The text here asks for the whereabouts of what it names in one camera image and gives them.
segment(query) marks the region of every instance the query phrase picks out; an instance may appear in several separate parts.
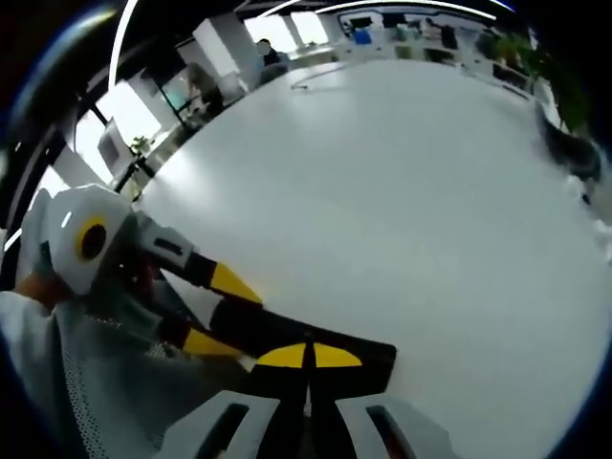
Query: ceiling light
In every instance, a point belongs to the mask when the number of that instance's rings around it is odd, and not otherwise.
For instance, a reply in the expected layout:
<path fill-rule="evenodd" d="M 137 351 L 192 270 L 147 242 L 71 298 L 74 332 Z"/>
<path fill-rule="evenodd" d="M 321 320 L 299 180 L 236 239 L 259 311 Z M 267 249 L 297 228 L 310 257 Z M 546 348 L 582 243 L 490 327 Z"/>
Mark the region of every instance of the ceiling light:
<path fill-rule="evenodd" d="M 321 12 L 340 10 L 343 8 L 360 7 L 362 5 L 377 5 L 377 4 L 379 5 L 381 3 L 407 3 L 407 4 L 413 4 L 413 5 L 425 5 L 428 7 L 444 7 L 444 8 L 449 8 L 452 10 L 458 10 L 462 12 L 470 12 L 471 14 L 477 14 L 479 16 L 486 17 L 487 19 L 491 19 L 493 21 L 496 19 L 496 17 L 493 16 L 492 14 L 488 14 L 488 13 L 485 13 L 479 10 L 474 10 L 468 7 L 462 7 L 461 5 L 454 5 L 452 3 L 446 3 L 446 2 L 438 2 L 435 0 L 360 0 L 358 2 L 342 3 L 340 5 L 334 5 L 332 7 L 321 8 L 320 10 L 316 10 L 315 12 L 321 13 Z"/>
<path fill-rule="evenodd" d="M 121 54 L 121 45 L 123 44 L 123 38 L 125 37 L 125 31 L 127 31 L 127 25 L 130 22 L 132 13 L 136 8 L 138 0 L 127 0 L 125 9 L 121 14 L 119 25 L 117 26 L 117 33 L 115 34 L 115 41 L 113 42 L 113 51 L 111 52 L 111 63 L 108 67 L 108 90 L 110 91 L 115 87 L 117 83 L 117 69 L 119 67 L 119 56 Z"/>
<path fill-rule="evenodd" d="M 110 19 L 111 17 L 113 17 L 117 12 L 115 10 L 110 10 L 110 11 L 102 11 L 100 13 L 94 14 L 82 21 L 80 21 L 78 24 L 76 24 L 76 26 L 79 29 L 83 29 L 83 30 L 88 30 L 91 29 L 101 23 L 103 23 L 104 21 Z"/>
<path fill-rule="evenodd" d="M 505 8 L 506 10 L 510 10 L 510 11 L 514 12 L 514 10 L 512 8 L 510 8 L 505 3 L 500 2 L 499 0 L 489 0 L 489 1 L 491 3 L 494 3 L 495 5 L 499 5 L 500 7 Z"/>
<path fill-rule="evenodd" d="M 257 19 L 259 19 L 260 17 L 266 17 L 269 16 L 270 14 L 274 14 L 275 12 L 282 10 L 285 7 L 289 7 L 290 5 L 292 5 L 293 3 L 297 3 L 297 2 L 301 2 L 301 0 L 289 0 L 288 2 L 285 3 L 281 3 L 280 5 L 276 5 L 274 8 L 270 8 L 267 11 L 262 12 L 261 14 L 259 14 L 257 16 Z"/>

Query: white tabletop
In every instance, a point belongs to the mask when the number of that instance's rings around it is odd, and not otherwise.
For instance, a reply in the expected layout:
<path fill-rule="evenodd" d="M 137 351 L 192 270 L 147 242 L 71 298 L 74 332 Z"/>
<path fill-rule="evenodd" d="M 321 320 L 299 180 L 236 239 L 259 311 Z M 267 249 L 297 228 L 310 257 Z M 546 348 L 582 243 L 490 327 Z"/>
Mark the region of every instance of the white tabletop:
<path fill-rule="evenodd" d="M 471 459 L 540 459 L 608 345 L 610 275 L 530 102 L 451 67 L 378 61 L 238 102 L 142 207 L 267 307 L 395 344 L 388 392 Z"/>
<path fill-rule="evenodd" d="M 309 46 L 298 48 L 296 51 L 289 53 L 290 60 L 300 59 L 302 57 L 308 57 L 311 55 L 319 55 L 322 53 L 329 53 L 334 50 L 334 45 L 331 43 L 326 43 L 323 45 Z"/>

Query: window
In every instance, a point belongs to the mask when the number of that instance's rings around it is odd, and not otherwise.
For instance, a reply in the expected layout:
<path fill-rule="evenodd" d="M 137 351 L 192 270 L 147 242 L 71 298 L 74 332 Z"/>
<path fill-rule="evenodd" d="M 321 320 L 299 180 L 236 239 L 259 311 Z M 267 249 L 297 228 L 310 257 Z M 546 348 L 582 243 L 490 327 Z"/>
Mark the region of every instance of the window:
<path fill-rule="evenodd" d="M 289 29 L 287 29 L 287 24 L 277 14 L 247 19 L 245 26 L 253 43 L 257 43 L 262 38 L 268 38 L 272 47 L 277 51 L 292 53 L 297 49 L 294 38 L 291 36 Z"/>
<path fill-rule="evenodd" d="M 136 137 L 151 139 L 162 128 L 151 111 L 125 81 L 101 97 L 96 106 L 108 120 L 114 119 L 126 145 Z"/>
<path fill-rule="evenodd" d="M 297 32 L 304 44 L 316 43 L 320 45 L 329 41 L 318 14 L 312 11 L 292 12 L 291 18 L 294 20 Z"/>

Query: computer monitor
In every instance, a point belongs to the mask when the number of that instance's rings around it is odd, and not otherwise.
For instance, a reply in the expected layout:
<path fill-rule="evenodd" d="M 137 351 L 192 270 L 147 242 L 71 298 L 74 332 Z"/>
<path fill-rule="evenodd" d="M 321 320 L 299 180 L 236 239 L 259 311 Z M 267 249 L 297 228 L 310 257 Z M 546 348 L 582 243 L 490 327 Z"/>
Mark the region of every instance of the computer monitor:
<path fill-rule="evenodd" d="M 356 17 L 355 19 L 351 19 L 351 25 L 353 29 L 365 29 L 366 27 L 370 27 L 372 25 L 371 17 Z"/>
<path fill-rule="evenodd" d="M 406 24 L 405 14 L 401 12 L 386 12 L 382 15 L 382 26 L 386 29 L 393 29 L 398 24 Z"/>

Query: wall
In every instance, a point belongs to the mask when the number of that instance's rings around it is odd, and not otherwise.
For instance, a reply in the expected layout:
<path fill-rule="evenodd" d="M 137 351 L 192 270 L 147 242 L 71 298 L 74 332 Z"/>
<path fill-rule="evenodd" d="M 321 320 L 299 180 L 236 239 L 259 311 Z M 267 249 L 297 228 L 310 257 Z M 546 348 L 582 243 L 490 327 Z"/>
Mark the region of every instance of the wall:
<path fill-rule="evenodd" d="M 193 31 L 193 37 L 216 69 L 217 75 L 224 77 L 238 71 L 236 63 L 212 26 L 210 19 L 204 21 Z"/>
<path fill-rule="evenodd" d="M 374 26 L 383 26 L 383 13 L 385 12 L 403 12 L 406 19 L 409 21 L 415 21 L 424 19 L 430 16 L 433 21 L 441 26 L 451 26 L 454 28 L 465 28 L 469 30 L 482 30 L 485 28 L 485 24 L 478 21 L 476 16 L 463 15 L 460 12 L 455 14 L 446 13 L 432 8 L 421 8 L 421 7 L 374 7 L 364 8 L 359 10 L 338 11 L 336 14 L 331 14 L 339 19 L 341 22 L 348 22 L 351 18 L 355 19 L 358 17 L 369 16 L 372 18 Z"/>
<path fill-rule="evenodd" d="M 102 179 L 68 145 L 54 163 L 55 172 L 70 187 L 89 184 L 104 185 Z"/>
<path fill-rule="evenodd" d="M 142 72 L 130 78 L 127 82 L 132 87 L 136 95 L 144 102 L 155 119 L 162 125 L 162 129 L 169 129 L 179 122 L 172 109 L 168 106 L 162 93 L 158 90 L 155 83 L 149 79 L 141 78 Z"/>
<path fill-rule="evenodd" d="M 212 17 L 210 21 L 236 64 L 240 77 L 253 86 L 259 78 L 256 65 L 259 55 L 246 26 L 233 12 Z"/>

